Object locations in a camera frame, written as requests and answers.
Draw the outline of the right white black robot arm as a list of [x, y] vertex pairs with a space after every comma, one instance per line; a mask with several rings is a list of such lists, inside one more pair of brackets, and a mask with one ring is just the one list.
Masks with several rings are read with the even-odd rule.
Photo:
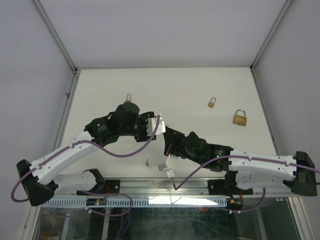
[[198, 164], [190, 176], [202, 169], [224, 172], [224, 179], [214, 184], [219, 194], [253, 193], [254, 188], [281, 188], [304, 197], [316, 197], [318, 170], [303, 151], [294, 155], [271, 156], [249, 153], [230, 146], [208, 143], [195, 132], [185, 135], [170, 127], [164, 137], [164, 155]]

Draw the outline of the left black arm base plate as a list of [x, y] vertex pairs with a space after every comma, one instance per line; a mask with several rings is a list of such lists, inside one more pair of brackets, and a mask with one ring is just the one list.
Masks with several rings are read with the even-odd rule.
[[91, 190], [87, 190], [94, 195], [102, 194], [117, 194], [120, 192], [121, 180], [120, 179], [106, 179], [103, 184], [97, 184]]

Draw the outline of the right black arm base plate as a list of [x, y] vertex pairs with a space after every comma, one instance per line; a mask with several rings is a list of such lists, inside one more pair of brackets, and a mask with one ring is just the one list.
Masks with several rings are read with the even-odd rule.
[[211, 196], [233, 196], [233, 195], [253, 195], [253, 189], [240, 189], [233, 183], [226, 185], [224, 179], [210, 179], [207, 181], [208, 194]]

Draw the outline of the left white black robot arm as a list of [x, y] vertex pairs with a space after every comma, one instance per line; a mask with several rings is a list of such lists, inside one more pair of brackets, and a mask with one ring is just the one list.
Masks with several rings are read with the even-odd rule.
[[[26, 201], [33, 207], [61, 194], [102, 194], [106, 191], [106, 180], [98, 169], [65, 175], [62, 171], [98, 150], [116, 158], [132, 157], [165, 131], [166, 126], [161, 115], [155, 115], [152, 111], [140, 113], [136, 104], [126, 101], [108, 115], [93, 119], [66, 145], [37, 160], [19, 161], [16, 165], [19, 175], [16, 185], [23, 186]], [[115, 143], [119, 137], [126, 136], [134, 137], [136, 142], [143, 142], [144, 145], [127, 154], [116, 154], [106, 150], [107, 145]]]

